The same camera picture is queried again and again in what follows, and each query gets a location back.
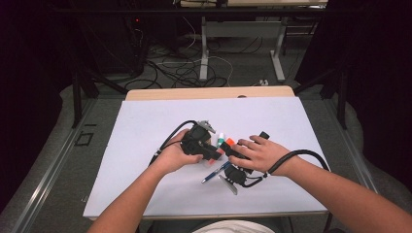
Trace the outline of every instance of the person's left hand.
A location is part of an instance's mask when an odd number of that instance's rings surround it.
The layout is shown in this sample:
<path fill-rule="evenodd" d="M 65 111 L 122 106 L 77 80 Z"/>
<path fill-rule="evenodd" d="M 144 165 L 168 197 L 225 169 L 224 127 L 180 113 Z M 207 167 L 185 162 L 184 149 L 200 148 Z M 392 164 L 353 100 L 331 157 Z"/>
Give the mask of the person's left hand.
<path fill-rule="evenodd" d="M 158 156 L 151 166 L 157 167 L 164 175 L 175 172 L 187 164 L 198 163 L 203 158 L 202 154 L 187 155 L 183 152 L 180 141 L 188 132 L 188 129 L 180 131 L 166 144 L 170 145 Z"/>

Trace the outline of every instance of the desk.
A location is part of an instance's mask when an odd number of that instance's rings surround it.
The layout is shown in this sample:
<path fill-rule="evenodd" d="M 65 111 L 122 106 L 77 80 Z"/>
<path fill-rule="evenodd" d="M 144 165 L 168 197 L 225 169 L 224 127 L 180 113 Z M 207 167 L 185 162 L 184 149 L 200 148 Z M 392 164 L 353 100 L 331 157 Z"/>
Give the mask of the desk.
<path fill-rule="evenodd" d="M 248 98 L 237 98 L 239 95 Z M 227 112 L 221 111 L 220 104 Z M 300 100 L 287 86 L 133 90 L 122 103 L 84 216 L 99 216 L 146 169 L 162 141 L 187 119 L 209 119 L 218 132 L 234 140 L 264 130 L 291 150 L 305 148 L 323 154 Z M 303 158 L 320 166 L 313 157 Z M 238 186 L 237 196 L 218 178 L 202 184 L 225 160 L 213 167 L 203 163 L 185 166 L 166 176 L 144 219 L 326 213 L 315 198 L 282 177 L 270 177 L 251 188 Z M 252 177 L 258 176 L 261 173 L 252 173 Z"/>
<path fill-rule="evenodd" d="M 211 8 L 214 3 L 201 1 L 181 1 L 182 7 L 188 8 Z M 327 0 L 228 0 L 228 7 L 296 7 L 325 5 Z M 199 79 L 207 79 L 207 66 L 209 51 L 207 50 L 207 37 L 251 37 L 276 38 L 275 50 L 270 52 L 273 67 L 278 82 L 285 81 L 285 75 L 279 60 L 279 53 L 285 37 L 288 19 L 283 17 L 281 21 L 206 21 L 202 17 L 202 61 Z"/>

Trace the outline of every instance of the table leg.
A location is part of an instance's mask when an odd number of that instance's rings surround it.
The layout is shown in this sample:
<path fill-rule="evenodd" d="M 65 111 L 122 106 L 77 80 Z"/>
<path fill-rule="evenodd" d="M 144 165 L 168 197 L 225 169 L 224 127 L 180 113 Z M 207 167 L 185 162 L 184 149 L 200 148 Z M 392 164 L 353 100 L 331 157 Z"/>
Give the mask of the table leg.
<path fill-rule="evenodd" d="M 207 50 L 207 28 L 206 28 L 206 18 L 202 17 L 202 62 L 200 66 L 200 77 L 201 81 L 207 80 L 207 68 L 209 63 L 209 51 Z"/>
<path fill-rule="evenodd" d="M 278 82 L 283 83 L 285 81 L 285 75 L 282 70 L 282 65 L 279 60 L 279 53 L 282 50 L 282 43 L 285 37 L 286 27 L 288 25 L 288 19 L 286 17 L 282 18 L 281 26 L 278 30 L 278 37 L 276 39 L 276 47 L 275 50 L 270 51 L 270 55 L 273 62 L 273 67 L 275 69 L 275 74 Z"/>

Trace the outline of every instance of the finger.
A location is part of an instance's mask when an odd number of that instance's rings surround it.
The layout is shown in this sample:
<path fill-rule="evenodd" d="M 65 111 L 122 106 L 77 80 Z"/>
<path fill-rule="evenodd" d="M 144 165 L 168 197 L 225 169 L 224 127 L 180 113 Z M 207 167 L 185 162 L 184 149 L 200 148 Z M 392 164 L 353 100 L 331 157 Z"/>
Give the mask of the finger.
<path fill-rule="evenodd" d="M 255 170 L 254 162 L 248 159 L 241 159 L 232 155 L 229 157 L 229 162 L 239 167 Z"/>
<path fill-rule="evenodd" d="M 247 147 L 243 147 L 241 145 L 233 145 L 232 148 L 233 148 L 233 150 L 235 150 L 237 152 L 240 152 L 241 154 L 243 154 L 247 157 L 250 157 L 250 158 L 255 157 L 255 151 L 251 150 Z"/>
<path fill-rule="evenodd" d="M 198 163 L 203 158 L 203 154 L 189 155 L 186 156 L 185 162 L 187 164 Z"/>
<path fill-rule="evenodd" d="M 256 150 L 259 147 L 259 144 L 256 144 L 255 142 L 251 142 L 248 140 L 242 140 L 242 141 L 241 140 L 239 140 L 239 143 L 251 150 Z"/>
<path fill-rule="evenodd" d="M 185 134 L 186 134 L 188 131 L 189 131 L 189 130 L 188 130 L 187 128 L 181 130 L 178 134 L 175 135 L 175 137 L 173 137 L 172 139 L 170 139 L 170 142 L 176 142 L 176 141 L 182 140 L 182 139 L 183 139 L 183 136 L 185 136 Z"/>
<path fill-rule="evenodd" d="M 251 140 L 255 141 L 257 144 L 264 144 L 267 139 L 264 139 L 258 135 L 252 135 L 251 137 L 249 137 Z"/>

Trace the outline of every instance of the black curtain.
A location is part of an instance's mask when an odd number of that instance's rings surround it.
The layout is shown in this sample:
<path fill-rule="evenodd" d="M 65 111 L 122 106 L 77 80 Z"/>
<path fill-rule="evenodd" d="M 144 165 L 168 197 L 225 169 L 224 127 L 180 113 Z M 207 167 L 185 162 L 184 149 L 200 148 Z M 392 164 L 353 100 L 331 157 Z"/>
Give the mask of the black curtain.
<path fill-rule="evenodd" d="M 2 211 L 55 126 L 71 75 L 41 1 L 2 1 L 0 31 Z"/>
<path fill-rule="evenodd" d="M 330 0 L 327 7 L 363 14 L 323 18 L 296 80 L 308 83 L 348 54 L 348 102 L 363 128 L 363 154 L 412 190 L 412 4 Z M 330 80 L 322 83 L 332 85 Z"/>

